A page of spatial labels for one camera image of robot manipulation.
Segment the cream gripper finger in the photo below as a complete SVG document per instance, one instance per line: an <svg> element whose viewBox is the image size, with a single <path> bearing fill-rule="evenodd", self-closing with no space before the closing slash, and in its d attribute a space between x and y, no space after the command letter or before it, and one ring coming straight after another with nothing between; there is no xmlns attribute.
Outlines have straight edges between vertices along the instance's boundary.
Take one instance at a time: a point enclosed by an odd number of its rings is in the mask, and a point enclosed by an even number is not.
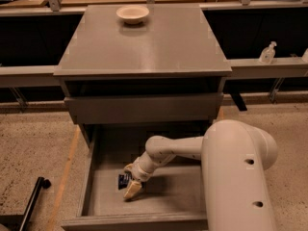
<svg viewBox="0 0 308 231"><path fill-rule="evenodd" d="M141 189L142 189L142 182L131 180L128 183L128 186L127 186L126 192L124 193L123 198L125 200L131 200L141 192Z"/></svg>

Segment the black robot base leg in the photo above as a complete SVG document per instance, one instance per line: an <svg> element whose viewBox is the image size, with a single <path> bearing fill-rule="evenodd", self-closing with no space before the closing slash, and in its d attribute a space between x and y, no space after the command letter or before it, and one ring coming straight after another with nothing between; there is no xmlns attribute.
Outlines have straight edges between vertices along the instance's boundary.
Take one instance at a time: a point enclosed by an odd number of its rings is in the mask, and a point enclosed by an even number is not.
<svg viewBox="0 0 308 231"><path fill-rule="evenodd" d="M27 227L38 201L40 191L50 187L51 182L49 179L39 177L33 188L24 213L22 215L1 215L0 231L27 231Z"/></svg>

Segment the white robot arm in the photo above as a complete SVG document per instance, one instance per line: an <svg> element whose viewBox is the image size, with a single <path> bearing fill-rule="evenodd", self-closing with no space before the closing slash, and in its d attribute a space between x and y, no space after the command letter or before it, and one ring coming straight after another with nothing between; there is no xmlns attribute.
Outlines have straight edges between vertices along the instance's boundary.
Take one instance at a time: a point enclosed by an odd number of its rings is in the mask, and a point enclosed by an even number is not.
<svg viewBox="0 0 308 231"><path fill-rule="evenodd" d="M154 171L177 156L201 162L209 231L277 231L264 171L277 160L274 138L246 123L225 119L202 137L153 136L124 170L132 175L130 200Z"/></svg>

